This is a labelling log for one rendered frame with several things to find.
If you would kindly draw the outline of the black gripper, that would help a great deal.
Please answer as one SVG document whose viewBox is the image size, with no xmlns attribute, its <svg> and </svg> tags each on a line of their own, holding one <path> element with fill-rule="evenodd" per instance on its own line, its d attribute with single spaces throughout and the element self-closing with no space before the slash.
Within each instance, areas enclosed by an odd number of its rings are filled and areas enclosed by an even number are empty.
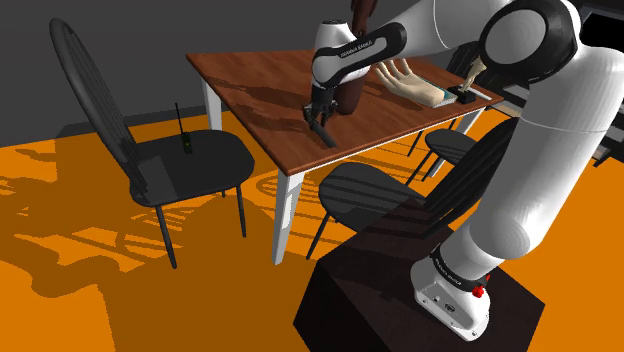
<svg viewBox="0 0 624 352">
<path fill-rule="evenodd" d="M 311 90 L 311 103 L 302 107 L 303 118 L 311 129 L 317 124 L 318 111 L 321 110 L 321 122 L 326 123 L 334 114 L 337 102 L 334 99 L 334 89 L 313 87 Z"/>
</svg>

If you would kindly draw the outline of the dark brown tall vase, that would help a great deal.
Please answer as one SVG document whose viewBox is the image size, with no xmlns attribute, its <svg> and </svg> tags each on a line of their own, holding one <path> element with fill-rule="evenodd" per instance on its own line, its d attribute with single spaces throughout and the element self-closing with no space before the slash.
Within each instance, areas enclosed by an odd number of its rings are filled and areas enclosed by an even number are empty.
<svg viewBox="0 0 624 352">
<path fill-rule="evenodd" d="M 378 0 L 351 0 L 352 22 L 351 31 L 361 38 L 367 33 L 367 20 L 375 11 Z M 341 115 L 352 114 L 358 105 L 366 76 L 340 85 L 334 98 L 338 103 L 337 112 Z"/>
</svg>

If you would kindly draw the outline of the brown wooden table white legs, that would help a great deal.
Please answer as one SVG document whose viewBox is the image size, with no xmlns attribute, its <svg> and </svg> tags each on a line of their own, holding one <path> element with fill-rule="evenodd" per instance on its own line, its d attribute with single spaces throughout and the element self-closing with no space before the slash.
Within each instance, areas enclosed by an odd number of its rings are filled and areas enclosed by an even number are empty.
<svg viewBox="0 0 624 352">
<path fill-rule="evenodd" d="M 200 75 L 209 126 L 222 126 L 224 107 L 234 114 L 278 167 L 272 261 L 283 260 L 305 175 L 317 168 L 352 157 L 424 129 L 459 119 L 467 132 L 489 106 L 502 96 L 479 87 L 492 97 L 469 104 L 439 108 L 401 102 L 368 74 L 370 92 L 362 93 L 354 113 L 335 115 L 325 129 L 336 142 L 327 147 L 303 118 L 311 97 L 310 50 L 192 53 L 187 60 Z"/>
</svg>

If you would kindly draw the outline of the black round-backed chair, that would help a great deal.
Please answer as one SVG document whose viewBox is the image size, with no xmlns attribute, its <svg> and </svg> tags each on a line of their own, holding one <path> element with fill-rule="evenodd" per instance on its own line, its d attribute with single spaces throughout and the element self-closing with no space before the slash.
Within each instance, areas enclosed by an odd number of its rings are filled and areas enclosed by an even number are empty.
<svg viewBox="0 0 624 352">
<path fill-rule="evenodd" d="M 411 183 L 432 154 L 437 155 L 436 162 L 444 159 L 451 165 L 456 165 L 476 144 L 476 141 L 471 137 L 452 129 L 437 129 L 432 131 L 425 136 L 424 141 L 429 151 L 408 178 L 406 185 Z"/>
<path fill-rule="evenodd" d="M 162 207 L 175 202 L 234 189 L 241 232 L 247 234 L 241 185 L 255 161 L 236 135 L 222 130 L 189 132 L 192 154 L 180 136 L 138 143 L 131 134 L 95 62 L 75 31 L 60 18 L 49 22 L 59 63 L 90 124 L 129 179 L 137 204 L 156 210 L 168 258 L 177 267 Z"/>
<path fill-rule="evenodd" d="M 519 122 L 509 118 L 469 146 L 426 196 L 371 165 L 347 162 L 319 186 L 326 210 L 308 250 L 312 253 L 329 218 L 353 231 L 425 240 L 448 227 L 483 196 Z"/>
<path fill-rule="evenodd" d="M 471 64 L 479 54 L 478 42 L 473 41 L 460 45 L 453 53 L 446 70 L 458 77 L 466 79 Z"/>
</svg>

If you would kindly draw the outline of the beige hand sculpture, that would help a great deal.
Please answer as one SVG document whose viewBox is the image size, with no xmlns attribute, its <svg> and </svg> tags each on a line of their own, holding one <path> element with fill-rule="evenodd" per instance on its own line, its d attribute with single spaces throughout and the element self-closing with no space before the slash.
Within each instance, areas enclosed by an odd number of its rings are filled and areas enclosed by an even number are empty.
<svg viewBox="0 0 624 352">
<path fill-rule="evenodd" d="M 416 75 L 404 58 L 399 59 L 399 63 L 401 69 L 392 59 L 375 66 L 376 75 L 391 93 L 428 107 L 437 106 L 444 100 L 442 89 Z"/>
</svg>

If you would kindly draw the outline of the teal book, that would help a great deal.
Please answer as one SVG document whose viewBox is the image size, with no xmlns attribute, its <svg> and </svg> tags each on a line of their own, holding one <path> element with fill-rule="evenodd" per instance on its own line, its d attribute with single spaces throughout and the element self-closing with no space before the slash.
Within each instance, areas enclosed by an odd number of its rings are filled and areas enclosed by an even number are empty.
<svg viewBox="0 0 624 352">
<path fill-rule="evenodd" d="M 444 89 L 444 88 L 434 84 L 433 82 L 431 82 L 431 81 L 429 81 L 429 80 L 427 80 L 425 78 L 422 78 L 422 80 L 427 82 L 428 84 L 434 86 L 435 88 L 438 88 L 439 90 L 441 90 L 444 93 L 443 100 L 440 103 L 438 103 L 436 105 L 433 105 L 433 108 L 439 108 L 439 107 L 442 107 L 442 106 L 454 103 L 457 100 L 458 96 L 456 94 L 451 93 L 447 89 Z"/>
</svg>

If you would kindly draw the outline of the black walkie-talkie with antenna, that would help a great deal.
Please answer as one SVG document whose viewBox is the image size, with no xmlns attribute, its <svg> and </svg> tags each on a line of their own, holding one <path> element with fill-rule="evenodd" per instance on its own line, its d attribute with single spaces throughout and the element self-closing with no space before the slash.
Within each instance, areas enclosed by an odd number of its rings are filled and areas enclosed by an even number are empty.
<svg viewBox="0 0 624 352">
<path fill-rule="evenodd" d="M 186 154 L 192 154 L 193 149 L 191 145 L 190 133 L 185 132 L 183 129 L 178 103 L 175 103 L 175 108 L 176 108 L 177 120 L 178 120 L 178 124 L 180 128 L 180 136 L 181 136 L 182 143 L 183 143 L 183 150 Z"/>
</svg>

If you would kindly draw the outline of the beige figure on black base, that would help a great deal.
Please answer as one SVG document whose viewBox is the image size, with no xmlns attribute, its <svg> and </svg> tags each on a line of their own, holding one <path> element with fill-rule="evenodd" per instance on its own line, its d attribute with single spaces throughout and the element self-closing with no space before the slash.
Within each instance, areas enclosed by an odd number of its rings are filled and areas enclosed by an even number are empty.
<svg viewBox="0 0 624 352">
<path fill-rule="evenodd" d="M 456 101 L 461 104 L 467 104 L 474 102 L 477 95 L 470 91 L 471 85 L 474 83 L 475 78 L 484 70 L 487 66 L 482 62 L 479 56 L 470 64 L 470 70 L 464 83 L 459 86 L 452 86 L 448 88 L 448 91 L 457 96 Z"/>
</svg>

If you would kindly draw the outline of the dark robot stand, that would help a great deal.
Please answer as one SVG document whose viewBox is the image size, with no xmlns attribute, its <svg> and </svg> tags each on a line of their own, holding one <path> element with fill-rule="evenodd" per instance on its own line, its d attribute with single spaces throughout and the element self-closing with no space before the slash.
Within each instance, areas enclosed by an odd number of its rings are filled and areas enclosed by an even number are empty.
<svg viewBox="0 0 624 352">
<path fill-rule="evenodd" d="M 490 322 L 466 342 L 417 303 L 414 262 L 452 234 L 418 233 L 425 208 L 409 199 L 316 263 L 293 325 L 310 352 L 527 352 L 544 303 L 492 272 Z"/>
</svg>

